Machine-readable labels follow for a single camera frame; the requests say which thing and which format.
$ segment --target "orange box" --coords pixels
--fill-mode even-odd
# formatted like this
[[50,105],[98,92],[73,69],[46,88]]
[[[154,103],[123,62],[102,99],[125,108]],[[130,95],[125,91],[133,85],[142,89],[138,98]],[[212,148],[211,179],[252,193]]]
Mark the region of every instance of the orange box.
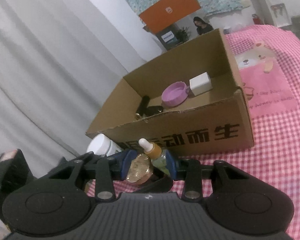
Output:
[[200,8],[197,0],[160,0],[139,17],[156,34]]

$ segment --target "purple plastic lid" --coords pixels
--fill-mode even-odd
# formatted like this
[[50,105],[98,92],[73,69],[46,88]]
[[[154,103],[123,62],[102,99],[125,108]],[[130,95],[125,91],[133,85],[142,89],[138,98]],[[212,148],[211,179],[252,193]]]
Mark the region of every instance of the purple plastic lid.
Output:
[[186,83],[179,81],[168,86],[162,93],[162,102],[169,107],[180,105],[188,97],[189,89]]

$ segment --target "cardboard box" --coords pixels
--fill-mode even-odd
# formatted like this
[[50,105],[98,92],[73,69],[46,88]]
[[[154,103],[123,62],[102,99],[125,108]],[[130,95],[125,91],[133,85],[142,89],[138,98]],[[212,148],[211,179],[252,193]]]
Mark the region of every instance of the cardboard box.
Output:
[[[135,119],[142,96],[160,105],[172,83],[208,72],[213,89],[190,97],[164,113]],[[138,148],[147,138],[177,155],[197,155],[251,147],[249,111],[234,55],[224,35],[214,30],[186,42],[129,73],[118,83],[86,135],[104,133],[123,148]]]

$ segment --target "photo of woman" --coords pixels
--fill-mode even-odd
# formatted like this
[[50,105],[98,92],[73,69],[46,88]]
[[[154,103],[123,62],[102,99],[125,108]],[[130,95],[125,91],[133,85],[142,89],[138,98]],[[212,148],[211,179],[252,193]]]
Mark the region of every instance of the photo of woman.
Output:
[[200,17],[194,17],[194,25],[197,27],[197,33],[199,35],[213,31],[213,27],[202,20]]

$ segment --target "white curtain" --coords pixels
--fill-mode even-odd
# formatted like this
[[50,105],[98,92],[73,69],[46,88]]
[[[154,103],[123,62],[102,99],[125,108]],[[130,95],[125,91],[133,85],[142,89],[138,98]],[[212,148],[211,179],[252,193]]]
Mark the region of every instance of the white curtain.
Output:
[[88,0],[0,0],[0,153],[22,149],[36,176],[83,154],[123,64],[143,63]]

